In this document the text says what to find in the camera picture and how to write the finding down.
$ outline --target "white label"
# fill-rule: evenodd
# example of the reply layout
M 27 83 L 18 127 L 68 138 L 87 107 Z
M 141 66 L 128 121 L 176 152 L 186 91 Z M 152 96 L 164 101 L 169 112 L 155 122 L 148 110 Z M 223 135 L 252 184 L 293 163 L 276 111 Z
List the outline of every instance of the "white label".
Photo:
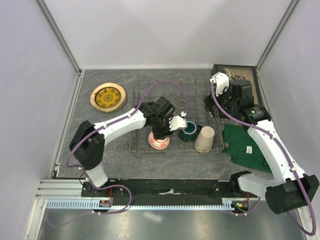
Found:
M 246 153 L 252 154 L 252 146 L 246 146 Z

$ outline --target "wire rack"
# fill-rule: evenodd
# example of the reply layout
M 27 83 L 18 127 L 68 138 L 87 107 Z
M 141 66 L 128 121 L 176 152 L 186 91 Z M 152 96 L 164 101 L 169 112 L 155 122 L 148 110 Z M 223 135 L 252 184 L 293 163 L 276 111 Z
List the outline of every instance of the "wire rack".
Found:
M 144 79 L 138 80 L 133 88 L 132 105 L 136 106 L 141 100 L 142 95 L 146 90 L 156 82 L 158 79 Z M 210 94 L 210 81 L 206 78 L 190 78 L 187 80 L 174 80 L 173 82 L 182 86 L 186 92 L 188 100 L 188 110 L 186 119 L 195 122 L 197 125 L 210 126 L 214 129 L 214 140 L 212 151 L 207 154 L 221 152 L 224 147 L 222 138 L 222 124 L 219 117 L 212 117 L 206 111 L 204 98 Z M 175 107 L 176 115 L 179 115 L 185 108 L 185 99 L 180 90 L 169 83 L 163 83 L 155 86 L 144 99 L 145 102 L 155 102 L 164 96 Z M 199 153 L 195 149 L 194 142 L 183 142 L 177 135 L 171 136 L 170 145 L 164 150 L 156 150 L 152 148 L 148 142 L 148 135 L 152 128 L 147 126 L 138 130 L 131 131 L 129 139 L 129 151 L 133 155 L 147 156 L 147 155 L 200 155 L 206 153 Z

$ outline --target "white cup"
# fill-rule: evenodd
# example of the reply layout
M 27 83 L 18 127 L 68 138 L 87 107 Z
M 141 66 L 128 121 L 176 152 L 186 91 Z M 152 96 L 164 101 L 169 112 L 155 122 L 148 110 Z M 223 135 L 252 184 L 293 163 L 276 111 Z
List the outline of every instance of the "white cup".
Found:
M 195 149 L 202 154 L 207 154 L 212 149 L 214 143 L 215 130 L 210 126 L 204 126 L 197 139 L 195 140 Z

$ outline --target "folded green t-shirt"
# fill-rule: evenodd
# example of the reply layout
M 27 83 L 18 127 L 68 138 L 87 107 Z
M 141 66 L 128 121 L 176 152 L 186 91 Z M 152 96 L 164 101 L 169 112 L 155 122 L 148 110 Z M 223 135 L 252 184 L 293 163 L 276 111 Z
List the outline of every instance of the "folded green t-shirt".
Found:
M 222 132 L 223 141 L 228 147 L 223 153 L 231 155 L 231 161 L 241 166 L 271 172 L 271 169 L 256 142 L 242 126 L 226 124 Z

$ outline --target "white wall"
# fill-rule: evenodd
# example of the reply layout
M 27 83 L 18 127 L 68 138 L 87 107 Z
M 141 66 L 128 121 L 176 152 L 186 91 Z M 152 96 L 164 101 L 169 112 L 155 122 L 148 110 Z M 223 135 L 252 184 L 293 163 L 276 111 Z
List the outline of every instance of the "white wall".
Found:
M 290 0 L 45 0 L 80 67 L 256 65 Z
M 300 1 L 260 70 L 280 137 L 320 179 L 320 1 Z M 320 189 L 313 202 L 320 226 Z
M 20 240 L 76 73 L 33 0 L 1 1 L 0 35 L 0 238 Z

